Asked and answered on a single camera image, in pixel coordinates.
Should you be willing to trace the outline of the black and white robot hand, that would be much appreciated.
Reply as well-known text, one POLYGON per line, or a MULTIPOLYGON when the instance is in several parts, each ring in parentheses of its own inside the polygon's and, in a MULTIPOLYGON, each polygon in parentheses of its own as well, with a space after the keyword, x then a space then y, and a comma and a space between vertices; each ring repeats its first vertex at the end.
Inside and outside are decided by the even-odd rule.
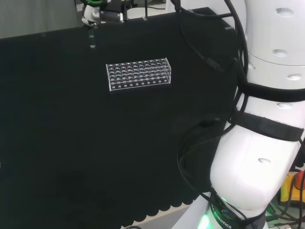
POLYGON ((81 2, 83 3, 81 21, 86 28, 91 28, 100 19, 95 14, 99 14, 100 8, 105 8, 111 0, 81 0, 81 2))

